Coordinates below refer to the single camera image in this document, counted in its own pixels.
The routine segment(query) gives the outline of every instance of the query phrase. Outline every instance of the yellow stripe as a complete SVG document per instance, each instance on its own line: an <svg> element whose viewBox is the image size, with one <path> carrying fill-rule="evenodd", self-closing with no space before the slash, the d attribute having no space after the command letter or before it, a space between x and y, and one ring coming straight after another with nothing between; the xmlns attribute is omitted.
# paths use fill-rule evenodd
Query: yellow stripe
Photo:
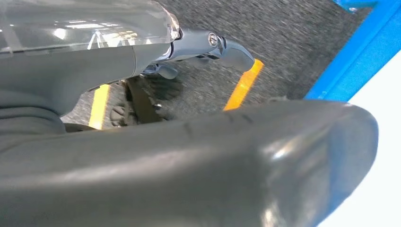
<svg viewBox="0 0 401 227"><path fill-rule="evenodd" d="M105 118L109 90L110 85L105 84L95 91L89 120L89 126L92 128L102 129L103 127L103 119Z"/></svg>
<svg viewBox="0 0 401 227"><path fill-rule="evenodd" d="M245 72L239 80L224 111L237 109L241 106L253 83L263 69L263 66L264 64L260 60L255 59L255 64L252 66L251 70Z"/></svg>

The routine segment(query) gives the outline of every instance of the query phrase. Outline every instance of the gray carpet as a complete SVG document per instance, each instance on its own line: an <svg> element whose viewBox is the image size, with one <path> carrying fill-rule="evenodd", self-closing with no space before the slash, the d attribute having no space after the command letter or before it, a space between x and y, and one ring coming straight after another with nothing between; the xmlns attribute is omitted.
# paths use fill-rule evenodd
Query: gray carpet
<svg viewBox="0 0 401 227"><path fill-rule="evenodd" d="M247 47L265 68L245 105L271 97L303 98L368 14L349 14L331 0L160 0L176 14L181 27L215 30ZM221 111L242 73L217 63L196 68L177 65L183 94L164 107L177 118ZM121 89L111 93L113 105ZM65 121L88 120L91 95L83 95Z"/></svg>

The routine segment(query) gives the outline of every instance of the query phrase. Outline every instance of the gray plastic panel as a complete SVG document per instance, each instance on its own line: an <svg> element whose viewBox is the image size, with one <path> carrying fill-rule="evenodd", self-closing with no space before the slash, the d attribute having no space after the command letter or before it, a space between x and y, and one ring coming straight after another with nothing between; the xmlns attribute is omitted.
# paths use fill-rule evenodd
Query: gray plastic panel
<svg viewBox="0 0 401 227"><path fill-rule="evenodd" d="M0 106L36 106L66 114L85 91L138 75L169 47L153 44L36 56L14 54L0 60Z"/></svg>
<svg viewBox="0 0 401 227"><path fill-rule="evenodd" d="M378 139L343 103L73 134L22 113L0 120L0 226L311 227L361 182Z"/></svg>

